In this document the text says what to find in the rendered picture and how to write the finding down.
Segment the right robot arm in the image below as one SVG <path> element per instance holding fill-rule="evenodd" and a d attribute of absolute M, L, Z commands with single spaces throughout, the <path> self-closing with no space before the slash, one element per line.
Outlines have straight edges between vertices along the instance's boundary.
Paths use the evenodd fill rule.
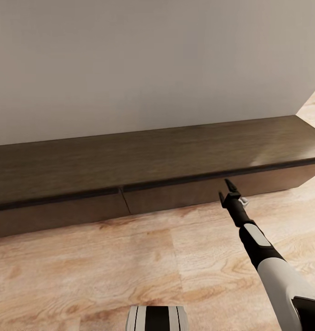
<path fill-rule="evenodd" d="M 273 307 L 282 331 L 315 331 L 315 289 L 305 281 L 266 239 L 245 207 L 250 202 L 225 179 L 230 193 L 219 191 L 223 208 L 227 208 L 239 237 L 255 267 Z"/>

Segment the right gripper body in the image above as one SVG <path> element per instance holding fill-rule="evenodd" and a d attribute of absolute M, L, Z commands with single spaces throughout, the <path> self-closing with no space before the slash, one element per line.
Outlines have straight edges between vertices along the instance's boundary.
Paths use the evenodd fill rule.
<path fill-rule="evenodd" d="M 241 202 L 239 201 L 239 198 L 241 198 L 240 192 L 230 192 L 222 204 L 223 208 L 228 209 L 231 217 L 237 212 L 245 212 Z"/>

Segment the robot trunk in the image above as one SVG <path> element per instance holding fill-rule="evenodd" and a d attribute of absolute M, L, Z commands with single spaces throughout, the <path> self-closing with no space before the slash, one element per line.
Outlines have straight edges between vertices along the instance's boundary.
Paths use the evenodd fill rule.
<path fill-rule="evenodd" d="M 125 331 L 190 331 L 183 306 L 131 307 Z"/>

